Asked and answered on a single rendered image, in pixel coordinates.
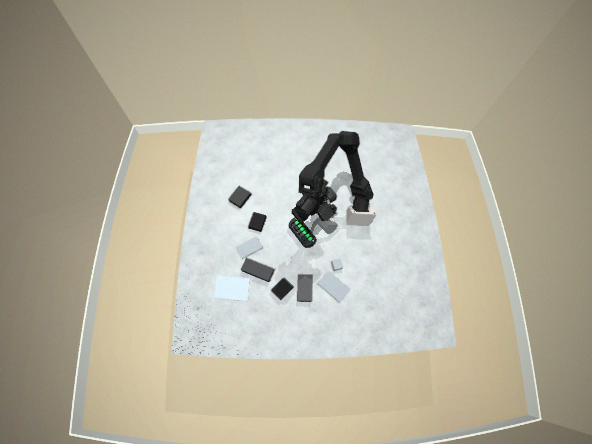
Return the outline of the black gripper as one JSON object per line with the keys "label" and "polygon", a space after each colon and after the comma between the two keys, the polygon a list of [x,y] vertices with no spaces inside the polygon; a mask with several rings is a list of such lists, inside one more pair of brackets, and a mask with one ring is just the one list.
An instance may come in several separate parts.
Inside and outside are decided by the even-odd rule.
{"label": "black gripper", "polygon": [[[326,187],[326,192],[325,192],[324,199],[323,199],[322,201],[320,201],[320,202],[317,202],[317,203],[318,203],[318,205],[317,205],[317,206],[319,206],[319,205],[322,205],[322,204],[323,204],[323,202],[324,202],[325,200],[327,200],[327,201],[328,201],[328,199],[330,200],[330,203],[332,203],[332,202],[334,202],[335,200],[337,200],[337,197],[338,197],[338,195],[336,194],[336,192],[335,192],[335,191],[334,191],[334,190],[333,190],[331,187],[327,186],[327,187]],[[328,199],[327,199],[327,198],[328,198]],[[307,220],[307,219],[308,219],[308,218],[303,218],[302,216],[300,216],[300,215],[299,215],[299,214],[298,214],[298,213],[295,211],[295,208],[293,208],[293,209],[292,209],[291,213],[292,213],[292,215],[293,215],[293,216],[296,218],[296,220],[297,220],[299,223],[302,223],[302,222],[304,222],[305,220]],[[313,216],[313,215],[315,215],[315,214],[316,214],[316,213],[313,211],[313,212],[312,212],[310,215],[311,215],[311,216]]]}

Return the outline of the dark grey switch panel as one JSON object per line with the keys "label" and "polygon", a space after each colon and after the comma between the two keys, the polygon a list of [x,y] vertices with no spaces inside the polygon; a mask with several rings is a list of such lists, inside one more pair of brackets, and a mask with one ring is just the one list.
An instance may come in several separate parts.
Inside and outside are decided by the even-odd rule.
{"label": "dark grey switch panel", "polygon": [[296,218],[292,218],[288,226],[305,248],[312,247],[315,244],[316,237],[304,222],[299,223]]}

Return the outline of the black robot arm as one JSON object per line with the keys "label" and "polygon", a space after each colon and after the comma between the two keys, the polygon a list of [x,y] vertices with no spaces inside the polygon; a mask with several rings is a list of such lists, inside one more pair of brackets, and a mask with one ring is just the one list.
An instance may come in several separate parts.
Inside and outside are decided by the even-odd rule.
{"label": "black robot arm", "polygon": [[[329,183],[324,179],[325,170],[332,156],[340,146],[346,153],[350,165],[353,182],[350,185],[353,199],[352,208],[356,212],[369,212],[369,200],[373,199],[373,191],[369,181],[364,177],[360,157],[358,153],[359,135],[356,132],[341,131],[331,133],[320,149],[314,161],[308,164],[299,174],[299,193],[302,197],[296,203],[295,211],[303,218],[308,218],[314,211],[322,221],[327,221],[336,214],[337,206],[328,204],[327,200],[318,205],[324,199],[326,186]],[[310,186],[305,188],[304,185]]]}

